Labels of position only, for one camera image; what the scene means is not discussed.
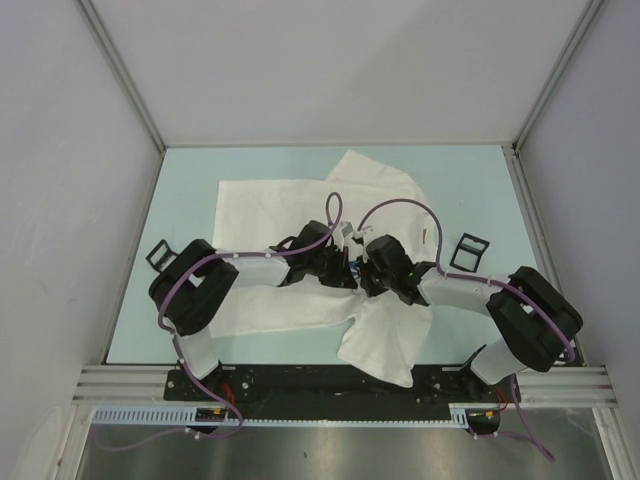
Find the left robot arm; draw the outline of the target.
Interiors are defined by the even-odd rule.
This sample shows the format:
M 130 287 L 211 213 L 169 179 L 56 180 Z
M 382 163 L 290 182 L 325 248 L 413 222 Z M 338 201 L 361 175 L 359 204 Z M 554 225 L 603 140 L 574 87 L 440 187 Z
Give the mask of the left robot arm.
M 161 259 L 146 257 L 157 272 L 149 297 L 158 310 L 160 328 L 173 335 L 178 360 L 189 370 L 187 389 L 202 400 L 220 390 L 220 362 L 208 326 L 233 288 L 288 287 L 313 276 L 330 288 L 355 289 L 344 244 L 352 233 L 349 222 L 328 226 L 311 220 L 298 235 L 255 253 L 227 253 L 204 239 L 176 253 L 160 241 L 154 250 L 164 251 Z

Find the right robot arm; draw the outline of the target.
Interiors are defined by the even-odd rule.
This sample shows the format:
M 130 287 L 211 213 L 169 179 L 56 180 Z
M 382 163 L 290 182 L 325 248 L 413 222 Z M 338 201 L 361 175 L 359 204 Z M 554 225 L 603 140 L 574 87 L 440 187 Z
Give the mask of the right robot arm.
M 435 262 L 412 261 L 391 235 L 369 242 L 356 264 L 370 297 L 390 291 L 409 306 L 448 306 L 493 320 L 500 339 L 477 350 L 461 376 L 462 391 L 473 401 L 486 400 L 499 382 L 524 369 L 545 373 L 561 358 L 575 359 L 571 342 L 583 319 L 531 267 L 504 278 L 448 273 Z

